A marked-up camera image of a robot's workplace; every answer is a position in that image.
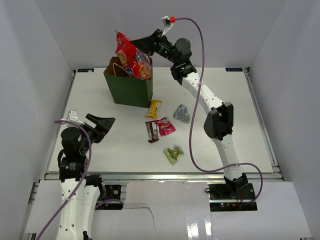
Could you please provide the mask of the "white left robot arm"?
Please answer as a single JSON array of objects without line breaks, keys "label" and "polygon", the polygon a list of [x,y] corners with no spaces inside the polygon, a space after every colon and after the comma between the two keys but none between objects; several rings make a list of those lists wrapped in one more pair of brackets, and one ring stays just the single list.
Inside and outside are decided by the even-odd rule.
[{"label": "white left robot arm", "polygon": [[88,174],[92,145],[100,143],[115,122],[114,117],[87,114],[94,127],[70,113],[61,132],[62,150],[58,155],[62,208],[58,240],[90,240],[97,201],[106,194],[100,174]]}]

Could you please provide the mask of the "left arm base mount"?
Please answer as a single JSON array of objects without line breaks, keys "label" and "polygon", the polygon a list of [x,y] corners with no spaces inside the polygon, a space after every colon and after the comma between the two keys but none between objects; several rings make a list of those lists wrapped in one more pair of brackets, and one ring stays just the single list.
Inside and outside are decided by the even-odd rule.
[{"label": "left arm base mount", "polygon": [[[97,200],[97,205],[102,203],[105,200],[117,199],[120,201],[124,201],[122,199],[122,186],[120,184],[106,184],[105,185],[105,194],[104,196],[100,196]],[[123,208],[123,204],[118,201],[108,201],[102,205],[100,205],[97,210],[121,210]]]}]

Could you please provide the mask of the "green snack packet front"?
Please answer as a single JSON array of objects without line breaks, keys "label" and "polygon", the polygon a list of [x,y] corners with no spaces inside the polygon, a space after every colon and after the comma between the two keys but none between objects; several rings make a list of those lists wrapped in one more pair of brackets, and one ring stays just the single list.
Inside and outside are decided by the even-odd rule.
[{"label": "green snack packet front", "polygon": [[174,145],[173,149],[167,147],[163,152],[172,165],[177,163],[179,155],[184,154],[183,149],[179,145]]}]

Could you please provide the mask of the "green paper bag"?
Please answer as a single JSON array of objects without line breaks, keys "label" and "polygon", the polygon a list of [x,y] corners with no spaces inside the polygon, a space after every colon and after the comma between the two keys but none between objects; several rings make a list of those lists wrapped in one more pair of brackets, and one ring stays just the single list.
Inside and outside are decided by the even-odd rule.
[{"label": "green paper bag", "polygon": [[153,97],[153,80],[129,76],[120,59],[113,56],[103,72],[116,104],[149,108]]}]

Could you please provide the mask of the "grey foil snack packet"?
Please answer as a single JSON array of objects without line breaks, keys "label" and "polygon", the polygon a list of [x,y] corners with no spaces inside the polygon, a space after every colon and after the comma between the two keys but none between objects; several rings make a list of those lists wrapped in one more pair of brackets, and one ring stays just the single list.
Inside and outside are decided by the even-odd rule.
[{"label": "grey foil snack packet", "polygon": [[177,109],[174,111],[173,118],[182,121],[183,123],[189,124],[191,117],[189,115],[188,109],[185,105],[180,104]]}]

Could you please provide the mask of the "pink snack packet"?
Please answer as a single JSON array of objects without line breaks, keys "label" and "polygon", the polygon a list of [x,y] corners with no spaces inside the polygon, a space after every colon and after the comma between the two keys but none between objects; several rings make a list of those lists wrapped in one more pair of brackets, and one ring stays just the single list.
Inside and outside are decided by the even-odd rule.
[{"label": "pink snack packet", "polygon": [[161,137],[171,134],[176,131],[174,125],[170,122],[169,117],[163,117],[155,121],[155,124],[158,127],[158,132]]}]

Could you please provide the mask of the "yellow snack packet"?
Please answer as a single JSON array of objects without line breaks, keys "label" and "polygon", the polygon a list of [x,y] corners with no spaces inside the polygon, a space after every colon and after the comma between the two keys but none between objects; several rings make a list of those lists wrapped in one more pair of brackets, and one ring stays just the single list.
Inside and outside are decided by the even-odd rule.
[{"label": "yellow snack packet", "polygon": [[158,111],[159,107],[161,106],[161,104],[162,104],[161,100],[151,100],[149,109],[148,109],[147,113],[145,114],[145,116],[147,118],[157,119],[158,118],[157,111]]}]

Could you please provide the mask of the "large red snack bag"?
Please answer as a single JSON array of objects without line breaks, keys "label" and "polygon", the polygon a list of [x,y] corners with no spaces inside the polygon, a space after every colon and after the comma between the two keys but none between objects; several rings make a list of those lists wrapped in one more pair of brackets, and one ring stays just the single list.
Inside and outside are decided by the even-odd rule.
[{"label": "large red snack bag", "polygon": [[137,49],[120,31],[116,31],[115,54],[129,75],[142,80],[151,79],[151,62],[149,58]]}]

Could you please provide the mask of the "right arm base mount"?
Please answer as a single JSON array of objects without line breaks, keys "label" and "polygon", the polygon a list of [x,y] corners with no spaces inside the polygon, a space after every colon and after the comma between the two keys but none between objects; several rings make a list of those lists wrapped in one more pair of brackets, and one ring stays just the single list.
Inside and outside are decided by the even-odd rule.
[{"label": "right arm base mount", "polygon": [[244,212],[257,211],[257,203],[252,201],[256,195],[253,185],[249,183],[239,192],[232,192],[225,183],[209,184],[204,190],[209,197],[211,212]]}]

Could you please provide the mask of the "aluminium table frame rail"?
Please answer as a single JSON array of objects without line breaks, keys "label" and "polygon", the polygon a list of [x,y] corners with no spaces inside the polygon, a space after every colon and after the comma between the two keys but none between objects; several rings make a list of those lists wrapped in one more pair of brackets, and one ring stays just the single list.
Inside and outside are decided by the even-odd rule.
[{"label": "aluminium table frame rail", "polygon": [[[256,182],[263,178],[265,183],[282,181],[283,176],[258,107],[249,69],[207,67],[203,80],[214,94],[234,104],[233,143],[248,179]],[[188,124],[172,119],[175,132],[158,143],[150,144],[142,135],[147,120],[145,109],[114,103],[103,68],[80,68],[74,74],[66,109],[77,110],[81,119],[87,113],[116,119],[107,137],[93,147],[88,169],[91,174],[102,174],[106,183],[224,181],[223,173],[218,170],[222,165],[218,150],[203,129],[207,115],[201,107],[197,108],[193,131],[189,130]],[[172,144],[180,145],[185,151],[193,149],[199,166],[218,171],[204,173],[196,169],[188,155],[176,165],[171,165],[161,154],[151,160],[146,156],[133,158],[134,153],[160,151]]]}]

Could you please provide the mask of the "brown chocolate bar wrapper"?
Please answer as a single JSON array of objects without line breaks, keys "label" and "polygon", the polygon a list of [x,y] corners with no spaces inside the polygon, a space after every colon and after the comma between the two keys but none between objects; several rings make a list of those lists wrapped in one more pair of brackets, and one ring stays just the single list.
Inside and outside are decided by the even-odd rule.
[{"label": "brown chocolate bar wrapper", "polygon": [[149,143],[157,142],[159,140],[159,136],[158,136],[158,126],[155,123],[155,121],[147,121],[145,122],[145,126],[148,133],[148,142]]}]

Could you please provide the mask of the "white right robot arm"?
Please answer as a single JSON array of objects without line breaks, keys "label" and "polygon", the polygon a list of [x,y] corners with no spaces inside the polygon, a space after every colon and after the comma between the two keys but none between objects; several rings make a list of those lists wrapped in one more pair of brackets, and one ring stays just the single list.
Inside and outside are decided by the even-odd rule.
[{"label": "white right robot arm", "polygon": [[227,185],[226,195],[233,200],[238,199],[243,195],[248,179],[233,144],[234,106],[215,96],[200,80],[201,76],[190,61],[190,41],[179,38],[171,43],[162,30],[157,29],[152,35],[131,40],[131,43],[147,56],[157,53],[173,64],[170,69],[173,78],[195,97],[207,115],[203,128],[217,147]]}]

